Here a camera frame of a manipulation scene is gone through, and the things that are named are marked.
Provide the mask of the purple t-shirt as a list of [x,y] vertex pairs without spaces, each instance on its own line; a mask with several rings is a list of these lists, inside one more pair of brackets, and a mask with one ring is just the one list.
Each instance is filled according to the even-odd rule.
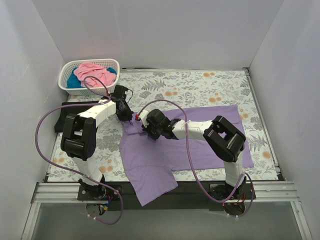
[[[237,105],[184,108],[187,119],[195,122],[225,117],[245,133]],[[123,134],[119,144],[125,174],[132,184],[141,206],[178,187],[173,171],[191,170],[186,140],[151,139],[142,130],[142,123],[122,122]],[[189,139],[190,155],[195,170],[219,169],[224,163],[207,142]]]

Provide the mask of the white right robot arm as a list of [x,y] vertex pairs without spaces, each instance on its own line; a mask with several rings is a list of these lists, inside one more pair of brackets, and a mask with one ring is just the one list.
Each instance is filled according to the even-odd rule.
[[142,129],[153,140],[160,136],[169,140],[192,139],[206,141],[219,159],[223,161],[227,195],[237,199],[245,192],[243,182],[243,151],[245,135],[225,117],[218,115],[208,121],[169,119],[162,111],[142,110],[135,115],[142,122]]

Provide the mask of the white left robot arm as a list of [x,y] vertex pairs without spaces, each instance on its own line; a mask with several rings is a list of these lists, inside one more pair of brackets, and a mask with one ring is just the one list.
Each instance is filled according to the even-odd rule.
[[89,194],[95,200],[106,196],[106,187],[101,184],[103,174],[92,156],[97,146],[98,126],[116,115],[121,122],[132,120],[131,111],[126,98],[130,90],[122,85],[116,85],[109,98],[102,97],[99,102],[88,110],[67,115],[60,143],[60,148],[72,158],[78,170],[84,174],[79,181],[83,186],[90,186]]

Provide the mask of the floral patterned tablecloth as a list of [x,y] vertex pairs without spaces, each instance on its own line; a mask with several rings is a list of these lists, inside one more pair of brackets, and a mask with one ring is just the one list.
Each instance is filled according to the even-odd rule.
[[[253,181],[278,180],[278,164],[271,151],[268,137],[256,107],[246,72],[238,71],[123,71],[119,82],[133,90],[129,101],[132,111],[159,99],[175,102],[182,108],[237,105],[244,134],[247,138],[254,167],[245,168]],[[127,182],[119,152],[122,126],[114,115],[97,130],[94,160],[107,181]],[[78,170],[74,162],[60,148],[59,133],[52,162]],[[201,181],[225,179],[225,170],[196,170]],[[45,182],[77,182],[80,175],[50,165]]]

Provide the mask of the pink t-shirt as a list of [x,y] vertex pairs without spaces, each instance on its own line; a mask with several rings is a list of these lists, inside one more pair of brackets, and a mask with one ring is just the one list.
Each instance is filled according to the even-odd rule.
[[83,88],[85,88],[84,83],[90,88],[102,88],[103,85],[96,78],[106,87],[112,85],[117,78],[114,70],[109,71],[105,67],[90,62],[80,64],[73,71],[73,74],[77,77]]

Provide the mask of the teal t-shirt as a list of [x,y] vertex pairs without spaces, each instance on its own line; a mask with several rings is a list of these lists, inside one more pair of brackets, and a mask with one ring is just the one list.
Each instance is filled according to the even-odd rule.
[[[74,75],[74,70],[78,68],[75,67],[72,69],[70,76],[67,79],[67,85],[66,88],[67,89],[78,89],[78,88],[85,88],[81,86],[80,81],[77,79],[77,77]],[[108,71],[115,71],[115,73],[117,74],[116,70],[113,69],[112,67],[107,68]]]

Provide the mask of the folded black t-shirt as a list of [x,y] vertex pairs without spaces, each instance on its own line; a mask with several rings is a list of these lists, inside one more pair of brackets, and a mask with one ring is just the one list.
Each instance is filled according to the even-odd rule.
[[91,105],[88,104],[97,104],[98,101],[84,101],[84,102],[63,102],[61,105],[62,106],[68,106],[68,105],[76,105],[76,106],[72,106],[72,107],[66,107],[66,108],[62,108],[60,110],[60,115],[59,118],[57,120],[57,122],[54,125],[54,132],[55,133],[62,133],[63,129],[64,129],[64,124],[66,121],[66,117],[69,114],[79,114],[82,112],[85,112],[86,110],[88,110],[89,108],[91,108]]

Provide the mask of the white plastic laundry basket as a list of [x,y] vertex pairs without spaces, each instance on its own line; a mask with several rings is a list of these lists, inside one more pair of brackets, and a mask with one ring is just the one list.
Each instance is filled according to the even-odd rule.
[[112,93],[120,76],[117,60],[87,59],[66,63],[60,72],[58,86],[70,95]]

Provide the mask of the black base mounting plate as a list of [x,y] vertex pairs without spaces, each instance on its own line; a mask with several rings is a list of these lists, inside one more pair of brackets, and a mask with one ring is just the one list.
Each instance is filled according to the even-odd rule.
[[[245,201],[250,201],[252,197],[252,186],[249,182],[244,183],[243,193],[240,197],[231,198],[225,203],[216,203],[210,200],[200,189],[195,181],[178,181],[178,187],[164,193],[145,206],[141,206],[136,192],[130,182],[107,182],[110,186],[120,192],[124,210],[190,210],[190,209],[207,209],[209,211],[224,212],[224,210],[238,208],[239,211],[245,211]],[[206,191],[215,199],[225,199],[227,194],[222,193],[225,184],[222,181],[201,181]],[[121,209],[119,196],[110,189],[106,189],[106,196],[102,199],[95,199],[83,186],[78,190],[78,201],[87,201],[87,203],[98,204],[109,200],[112,197],[110,211]]]

